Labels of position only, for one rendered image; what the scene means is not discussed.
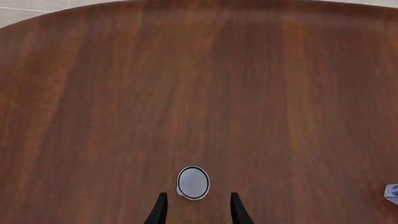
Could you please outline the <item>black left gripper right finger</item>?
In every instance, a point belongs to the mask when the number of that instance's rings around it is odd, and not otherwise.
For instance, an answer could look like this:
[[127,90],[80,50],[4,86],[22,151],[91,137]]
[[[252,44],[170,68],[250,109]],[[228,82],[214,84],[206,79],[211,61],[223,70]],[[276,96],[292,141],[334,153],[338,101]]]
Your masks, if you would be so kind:
[[230,212],[232,224],[254,224],[237,192],[231,193]]

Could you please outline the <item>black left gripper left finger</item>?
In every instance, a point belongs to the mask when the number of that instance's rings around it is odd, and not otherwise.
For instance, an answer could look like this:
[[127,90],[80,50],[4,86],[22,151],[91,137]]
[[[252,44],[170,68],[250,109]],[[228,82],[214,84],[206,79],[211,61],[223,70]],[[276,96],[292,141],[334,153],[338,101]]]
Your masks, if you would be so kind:
[[167,219],[167,210],[167,194],[165,192],[161,192],[144,224],[165,224]]

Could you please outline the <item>round silver tin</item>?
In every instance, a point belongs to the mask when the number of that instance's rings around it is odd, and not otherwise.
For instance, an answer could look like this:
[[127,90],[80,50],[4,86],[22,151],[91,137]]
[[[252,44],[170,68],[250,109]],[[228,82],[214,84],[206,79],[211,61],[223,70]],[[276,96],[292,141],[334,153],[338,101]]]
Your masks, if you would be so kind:
[[177,175],[177,195],[190,201],[199,201],[206,197],[210,190],[208,174],[198,166],[184,167]]

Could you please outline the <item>blue and white box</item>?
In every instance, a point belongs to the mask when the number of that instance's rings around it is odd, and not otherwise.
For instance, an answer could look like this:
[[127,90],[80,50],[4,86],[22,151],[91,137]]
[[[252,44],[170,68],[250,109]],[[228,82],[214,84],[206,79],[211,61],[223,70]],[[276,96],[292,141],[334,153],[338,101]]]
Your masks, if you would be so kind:
[[398,184],[387,184],[384,190],[384,197],[398,197]]

